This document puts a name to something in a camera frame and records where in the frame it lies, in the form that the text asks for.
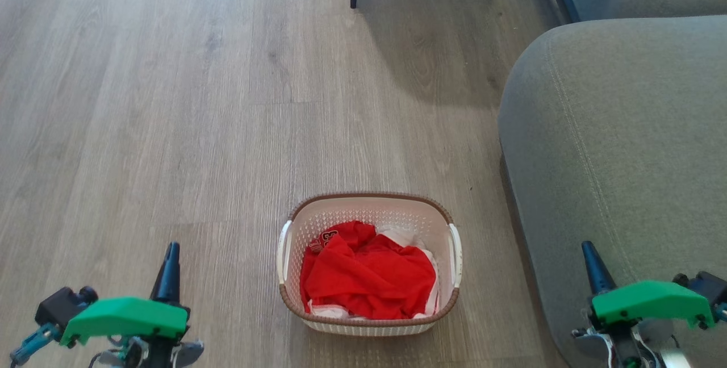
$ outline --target red cloth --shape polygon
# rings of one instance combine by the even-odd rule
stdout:
[[[332,226],[306,248],[300,294],[306,312],[337,304],[368,319],[410,319],[425,312],[436,273],[419,248],[402,247],[373,225]]]

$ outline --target floor plank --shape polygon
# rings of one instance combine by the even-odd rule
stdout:
[[[197,366],[564,366],[496,130],[512,64],[561,22],[553,0],[0,0],[0,348],[59,287],[148,295],[176,239]],[[334,337],[280,301],[290,210],[351,190],[452,212],[462,295],[431,331]]]

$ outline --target sofa seam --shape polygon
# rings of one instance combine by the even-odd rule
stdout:
[[[556,94],[558,94],[558,100],[560,101],[564,115],[566,115],[569,132],[571,133],[571,137],[574,138],[574,145],[576,147],[576,150],[578,151],[579,161],[586,173],[586,177],[588,178],[591,194],[593,195],[595,203],[598,207],[598,212],[600,214],[601,220],[603,221],[603,224],[607,229],[607,233],[609,235],[611,243],[615,244],[623,263],[626,264],[626,266],[628,267],[628,273],[631,275],[632,278],[636,279],[636,274],[634,273],[633,267],[631,266],[631,262],[629,262],[629,259],[626,256],[626,252],[623,249],[623,244],[621,244],[621,239],[619,239],[618,235],[616,234],[616,226],[613,223],[613,219],[608,208],[608,203],[605,201],[605,197],[603,197],[603,190],[601,189],[600,182],[598,182],[598,178],[595,174],[595,169],[593,167],[593,163],[591,161],[590,155],[588,154],[588,150],[578,127],[575,114],[573,114],[571,102],[568,99],[568,95],[566,94],[566,88],[563,85],[561,73],[558,70],[558,66],[556,66],[556,64],[553,62],[553,36],[555,35],[551,35],[550,37],[548,37],[545,43],[545,64],[548,66],[548,71],[550,73],[550,78],[553,81],[555,92]]]

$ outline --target basket rim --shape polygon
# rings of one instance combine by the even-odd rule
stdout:
[[[441,203],[437,202],[436,200],[426,198],[421,195],[415,195],[415,194],[405,194],[401,192],[373,192],[373,191],[367,191],[367,192],[340,192],[335,194],[320,194],[315,195],[311,198],[307,198],[303,202],[299,203],[298,206],[296,206],[293,211],[290,213],[289,220],[295,220],[296,217],[298,217],[298,214],[300,213],[303,208],[307,207],[309,204],[313,202],[318,202],[319,200],[327,200],[327,199],[340,199],[340,198],[390,198],[390,199],[403,199],[403,200],[415,200],[416,202],[422,202],[430,205],[431,207],[434,207],[439,213],[441,213],[442,217],[444,217],[444,220],[447,221],[447,223],[454,223],[454,220],[452,220],[452,216],[449,214],[449,212],[441,205]]]
[[[289,220],[294,221],[296,217],[298,217],[299,213],[303,208],[307,207],[307,205],[318,202],[319,200],[327,200],[327,199],[337,199],[337,198],[390,198],[390,199],[404,199],[404,200],[415,200],[416,202],[422,202],[430,205],[431,207],[435,208],[441,215],[444,217],[444,220],[448,224],[454,224],[454,220],[452,219],[452,216],[449,214],[449,212],[436,200],[423,197],[421,195],[415,195],[415,194],[405,194],[400,192],[340,192],[335,194],[320,194],[315,195],[311,198],[307,198],[303,202],[301,202],[298,206],[296,206],[293,211],[290,214]],[[454,304],[457,302],[457,298],[459,298],[459,287],[455,287],[454,290],[452,290],[452,296],[449,298],[449,301],[447,304],[440,309],[437,313],[435,313],[433,316],[425,317],[423,319],[401,319],[401,320],[345,320],[345,319],[333,319],[331,317],[320,317],[320,316],[314,316],[313,314],[306,313],[305,310],[302,310],[301,308],[297,307],[293,304],[293,301],[290,300],[290,296],[288,295],[288,290],[285,288],[284,283],[282,285],[278,285],[280,288],[280,294],[283,297],[283,303],[285,303],[285,306],[288,307],[288,309],[291,311],[291,313],[296,314],[299,318],[314,322],[314,323],[320,323],[320,324],[333,324],[333,325],[340,325],[340,326],[350,326],[350,327],[369,327],[369,328],[376,328],[376,327],[408,327],[408,326],[415,326],[415,325],[426,325],[426,324],[433,324],[434,322],[439,321],[444,316],[446,316],[449,311],[454,308]]]

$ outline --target laundry basket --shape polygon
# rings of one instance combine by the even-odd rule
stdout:
[[[306,246],[330,226],[351,220],[377,227],[397,226],[418,233],[438,266],[440,307],[437,313],[407,320],[333,319],[306,313],[299,287]],[[283,226],[277,268],[285,305],[312,329],[364,337],[419,334],[446,316],[457,301],[462,279],[462,244],[449,213],[433,200],[403,194],[321,195],[301,203]]]

